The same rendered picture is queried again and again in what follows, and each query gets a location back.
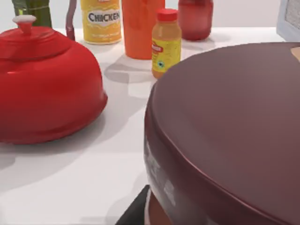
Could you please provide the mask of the yellow can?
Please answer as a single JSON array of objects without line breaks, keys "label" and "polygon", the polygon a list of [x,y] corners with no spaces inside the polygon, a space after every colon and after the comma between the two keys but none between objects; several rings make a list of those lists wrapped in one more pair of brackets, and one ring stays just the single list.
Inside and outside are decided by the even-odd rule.
[{"label": "yellow can", "polygon": [[83,38],[107,45],[121,40],[120,0],[81,0]]}]

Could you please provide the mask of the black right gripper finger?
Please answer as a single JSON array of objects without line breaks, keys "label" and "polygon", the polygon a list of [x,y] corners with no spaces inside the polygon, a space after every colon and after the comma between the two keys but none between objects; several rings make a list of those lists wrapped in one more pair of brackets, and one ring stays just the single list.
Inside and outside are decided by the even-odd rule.
[{"label": "black right gripper finger", "polygon": [[144,225],[144,210],[149,185],[145,185],[115,225]]}]

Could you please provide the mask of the red kettle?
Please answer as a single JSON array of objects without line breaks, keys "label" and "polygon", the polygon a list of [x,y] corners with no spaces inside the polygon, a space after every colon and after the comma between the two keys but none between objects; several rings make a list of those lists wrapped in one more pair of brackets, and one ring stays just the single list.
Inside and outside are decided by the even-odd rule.
[{"label": "red kettle", "polygon": [[94,54],[76,42],[70,0],[66,34],[34,26],[32,15],[13,18],[0,33],[0,143],[44,143],[92,123],[108,96]]}]

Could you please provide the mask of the dark red jar lid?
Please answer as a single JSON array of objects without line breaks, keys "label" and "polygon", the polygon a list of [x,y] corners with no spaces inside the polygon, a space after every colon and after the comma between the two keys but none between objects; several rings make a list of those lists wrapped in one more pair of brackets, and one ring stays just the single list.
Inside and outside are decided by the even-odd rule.
[{"label": "dark red jar lid", "polygon": [[154,84],[144,127],[172,225],[300,225],[300,42],[181,61]]}]

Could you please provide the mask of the red jar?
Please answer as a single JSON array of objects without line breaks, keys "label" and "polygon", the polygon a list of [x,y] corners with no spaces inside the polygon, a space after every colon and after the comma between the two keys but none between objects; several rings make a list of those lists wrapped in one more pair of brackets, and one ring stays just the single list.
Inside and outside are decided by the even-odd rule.
[{"label": "red jar", "polygon": [[178,23],[183,39],[200,41],[210,35],[213,7],[213,0],[179,0]]}]

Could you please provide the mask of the dark green bottle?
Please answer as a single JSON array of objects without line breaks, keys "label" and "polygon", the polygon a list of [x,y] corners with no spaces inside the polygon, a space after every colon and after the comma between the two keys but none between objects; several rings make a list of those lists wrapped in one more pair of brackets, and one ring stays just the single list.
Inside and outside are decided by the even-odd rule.
[{"label": "dark green bottle", "polygon": [[12,0],[15,15],[33,15],[34,26],[52,27],[50,0]]}]

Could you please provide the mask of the small yellow bottle red cap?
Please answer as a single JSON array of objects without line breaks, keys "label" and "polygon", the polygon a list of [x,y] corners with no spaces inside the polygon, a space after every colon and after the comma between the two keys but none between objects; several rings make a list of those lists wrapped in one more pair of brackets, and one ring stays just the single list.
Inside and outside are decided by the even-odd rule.
[{"label": "small yellow bottle red cap", "polygon": [[180,62],[181,37],[178,10],[159,9],[152,29],[152,74],[156,79]]}]

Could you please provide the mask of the orange cup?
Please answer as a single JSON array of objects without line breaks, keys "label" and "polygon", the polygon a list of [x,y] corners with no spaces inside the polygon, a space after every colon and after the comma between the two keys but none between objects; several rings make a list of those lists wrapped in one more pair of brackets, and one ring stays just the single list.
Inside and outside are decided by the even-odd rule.
[{"label": "orange cup", "polygon": [[150,60],[152,28],[165,0],[121,0],[121,5],[125,54],[132,59]]}]

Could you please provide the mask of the pale microwave oven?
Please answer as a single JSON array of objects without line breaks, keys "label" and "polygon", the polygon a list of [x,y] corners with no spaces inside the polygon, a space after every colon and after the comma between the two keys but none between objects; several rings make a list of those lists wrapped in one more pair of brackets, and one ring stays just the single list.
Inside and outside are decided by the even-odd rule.
[{"label": "pale microwave oven", "polygon": [[300,0],[281,0],[277,34],[287,42],[300,42]]}]

